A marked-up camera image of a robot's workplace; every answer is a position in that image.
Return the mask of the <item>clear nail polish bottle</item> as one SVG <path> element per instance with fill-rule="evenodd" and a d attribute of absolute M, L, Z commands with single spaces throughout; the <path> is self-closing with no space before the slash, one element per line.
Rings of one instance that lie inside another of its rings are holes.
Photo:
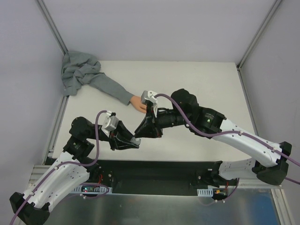
<path fill-rule="evenodd" d="M 133 137 L 133 138 L 131 139 L 131 143 L 134 144 L 134 145 L 139 146 L 140 143 L 141 143 L 141 139 L 140 139 L 140 138 L 135 138 L 135 137 Z"/>

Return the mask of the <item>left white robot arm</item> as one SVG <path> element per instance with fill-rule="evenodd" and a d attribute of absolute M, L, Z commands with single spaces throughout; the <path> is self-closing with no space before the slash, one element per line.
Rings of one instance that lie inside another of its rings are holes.
<path fill-rule="evenodd" d="M 100 141 L 108 142 L 112 150 L 138 149 L 141 143 L 114 113 L 109 113 L 102 125 L 77 117 L 69 133 L 70 139 L 50 168 L 30 188 L 13 193 L 9 199 L 14 218 L 26 225 L 43 225 L 54 207 L 76 187 L 99 181 Z"/>

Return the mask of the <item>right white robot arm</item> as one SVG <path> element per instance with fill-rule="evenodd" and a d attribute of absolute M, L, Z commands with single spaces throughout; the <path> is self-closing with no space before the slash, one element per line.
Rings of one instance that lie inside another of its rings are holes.
<path fill-rule="evenodd" d="M 250 157 L 216 162 L 209 178 L 215 187 L 227 180 L 253 177 L 278 186 L 286 178 L 290 143 L 267 141 L 240 128 L 218 111 L 200 106 L 196 96 L 185 89 L 163 95 L 171 101 L 172 109 L 159 108 L 159 96 L 153 91 L 143 92 L 141 102 L 147 106 L 146 116 L 135 130 L 136 138 L 161 138 L 165 128 L 184 125 L 197 136 L 228 144 Z"/>

